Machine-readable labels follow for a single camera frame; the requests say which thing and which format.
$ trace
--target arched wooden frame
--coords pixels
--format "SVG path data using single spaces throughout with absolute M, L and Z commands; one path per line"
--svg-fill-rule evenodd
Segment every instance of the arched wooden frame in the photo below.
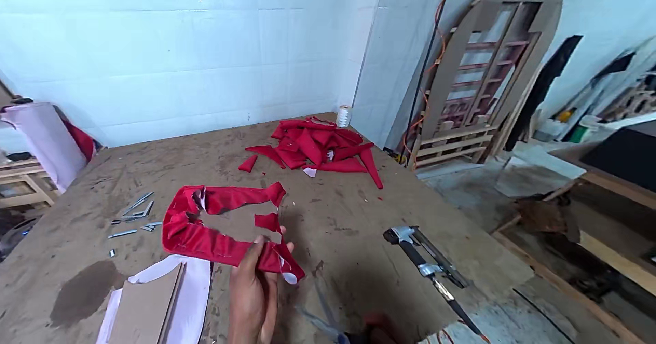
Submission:
M 485 32 L 494 26 L 504 4 L 512 4 L 513 11 L 504 25 L 501 38 L 495 42 L 470 43 L 472 33 Z M 523 11 L 528 7 L 537 7 L 537 11 L 531 14 L 533 20 L 529 20 L 530 24 L 526 30 L 529 35 L 528 40 L 513 40 L 513 33 L 509 31 L 526 22 L 520 15 L 526 14 Z M 436 69 L 421 133 L 417 135 L 413 148 L 413 153 L 417 157 L 417 166 L 433 164 L 458 155 L 482 153 L 485 150 L 492 138 L 491 133 L 499 128 L 504 118 L 517 105 L 524 88 L 537 70 L 553 40 L 561 9 L 562 0 L 478 0 L 470 7 L 451 35 Z M 517 46 L 522 50 L 517 53 L 515 60 L 503 60 L 501 51 L 506 51 L 506 48 L 511 46 Z M 489 63 L 461 65 L 467 51 L 486 48 L 492 51 Z M 493 106 L 491 112 L 477 112 L 481 100 L 492 98 L 486 94 L 490 84 L 501 84 L 498 78 L 493 77 L 501 64 L 508 65 L 506 73 L 512 67 L 514 72 L 507 79 L 506 87 L 498 102 L 489 105 L 489 107 Z M 463 85 L 463 83 L 454 83 L 458 72 L 467 68 L 485 68 L 485 72 L 481 80 L 467 82 L 469 85 L 479 85 L 479 87 L 473 97 L 467 98 L 469 102 L 462 122 L 457 128 L 453 128 L 453 122 L 442 122 L 443 111 L 451 91 Z M 465 142 L 469 144 L 459 146 L 457 144 L 459 138 L 463 144 Z M 421 159 L 422 156 L 427 155 L 430 157 Z

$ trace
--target red velvet fabric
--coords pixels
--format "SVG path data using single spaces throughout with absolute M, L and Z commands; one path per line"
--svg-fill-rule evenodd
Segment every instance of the red velvet fabric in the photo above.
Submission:
M 255 160 L 257 160 L 257 155 L 254 154 L 250 157 L 248 157 L 248 160 L 245 160 L 243 164 L 241 164 L 238 169 L 246 172 L 251 172 L 252 167 L 255 165 Z
M 298 169 L 299 167 L 306 164 L 306 156 L 303 153 L 299 152 L 290 152 L 288 150 L 282 149 L 280 146 L 275 147 L 274 150 L 280 155 L 285 164 L 292 170 Z
M 371 153 L 373 143 L 362 144 L 362 137 L 355 131 L 310 117 L 305 120 L 282 120 L 272 138 L 279 140 L 275 148 L 264 145 L 246 150 L 266 155 L 282 169 L 287 165 L 290 169 L 309 167 L 320 171 L 368 172 L 376 186 L 382 189 Z M 334 151 L 332 160 L 327 155 L 329 150 Z M 364 166 L 354 158 L 355 155 L 359 155 Z M 307 165 L 307 159 L 313 164 Z
M 318 165 L 323 162 L 322 150 L 319 149 L 317 143 L 312 139 L 309 130 L 304 129 L 296 142 L 299 143 L 300 151 L 307 155 L 314 164 Z
M 221 234 L 218 230 L 203 226 L 198 219 L 200 209 L 193 199 L 194 194 L 205 192 L 208 214 L 216 215 L 231 211 L 245 204 L 271 201 L 276 207 L 285 195 L 279 182 L 266 189 L 238 187 L 182 187 L 168 206 L 162 224 L 162 246 L 169 253 L 207 259 L 212 262 L 239 266 L 250 242 L 239 242 Z M 305 273 L 296 263 L 285 245 L 277 214 L 255 215 L 255 225 L 280 233 L 281 242 L 267 242 L 258 261 L 257 268 L 270 273 L 291 273 L 300 281 Z
M 255 147 L 248 147 L 246 150 L 250 150 L 251 152 L 263 154 L 272 160 L 275 161 L 276 164 L 280 165 L 281 169 L 285 168 L 285 165 L 283 164 L 283 160 L 280 158 L 278 153 L 274 151 L 274 148 L 271 146 L 255 146 Z
M 365 150 L 360 152 L 359 156 L 360 159 L 362 160 L 362 163 L 365 164 L 367 171 L 371 175 L 373 182 L 376 183 L 376 187 L 378 187 L 378 189 L 382 189 L 382 181 L 380 176 L 378 176 L 378 170 L 376 169 L 376 164 L 373 162 L 373 155 L 371 154 L 371 148 L 366 148 Z
M 333 161 L 340 161 L 344 158 L 353 157 L 354 155 L 360 154 L 363 150 L 373 147 L 373 143 L 367 143 L 365 145 L 359 145 L 356 147 L 347 147 L 347 148 L 337 148 L 334 150 L 334 156 L 332 157 Z
M 66 129 L 70 133 L 71 137 L 73 137 L 73 140 L 80 148 L 80 151 L 82 151 L 82 154 L 84 154 L 86 162 L 88 163 L 91 161 L 91 158 L 96 155 L 96 144 L 93 142 L 93 138 L 89 137 L 88 134 L 78 129 L 78 127 L 72 123 L 66 120 L 62 120 L 62 122 L 64 123 L 64 126 L 66 126 Z
M 326 164 L 321 164 L 321 165 L 306 165 L 303 166 L 303 168 L 316 169 L 319 171 L 333 171 L 339 173 L 367 172 L 367 169 L 362 164 L 360 164 L 360 161 L 352 157 L 346 158 L 345 160 L 342 161 L 327 162 Z

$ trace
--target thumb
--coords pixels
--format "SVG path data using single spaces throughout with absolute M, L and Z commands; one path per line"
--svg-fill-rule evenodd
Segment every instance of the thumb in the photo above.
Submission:
M 255 278 L 255 267 L 257 266 L 257 260 L 262 254 L 264 249 L 264 237 L 258 235 L 255 238 L 255 241 L 250 245 L 249 249 L 244 253 L 242 262 L 240 262 L 239 272 L 242 276 L 250 276 Z

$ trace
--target white thread spool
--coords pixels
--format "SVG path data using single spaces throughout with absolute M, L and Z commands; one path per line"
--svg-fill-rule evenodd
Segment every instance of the white thread spool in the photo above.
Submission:
M 337 127 L 349 127 L 351 123 L 351 107 L 339 106 L 337 112 Z

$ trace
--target hand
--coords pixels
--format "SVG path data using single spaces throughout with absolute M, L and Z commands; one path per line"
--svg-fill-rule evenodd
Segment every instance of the hand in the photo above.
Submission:
M 263 273 L 257 261 L 266 240 L 259 235 L 239 267 L 230 272 L 230 324 L 228 344 L 269 344 L 278 312 L 278 274 Z M 287 243 L 291 252 L 293 243 Z

